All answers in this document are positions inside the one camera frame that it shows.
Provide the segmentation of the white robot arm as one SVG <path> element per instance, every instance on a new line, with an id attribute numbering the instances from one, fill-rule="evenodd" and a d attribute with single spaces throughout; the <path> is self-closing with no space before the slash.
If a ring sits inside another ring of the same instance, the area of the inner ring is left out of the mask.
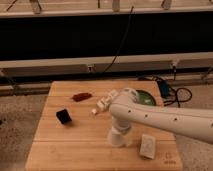
<path id="1" fill-rule="evenodd" d="M 213 110 L 143 105 L 139 93 L 124 88 L 112 101 L 109 112 L 122 130 L 132 122 L 213 144 Z"/>

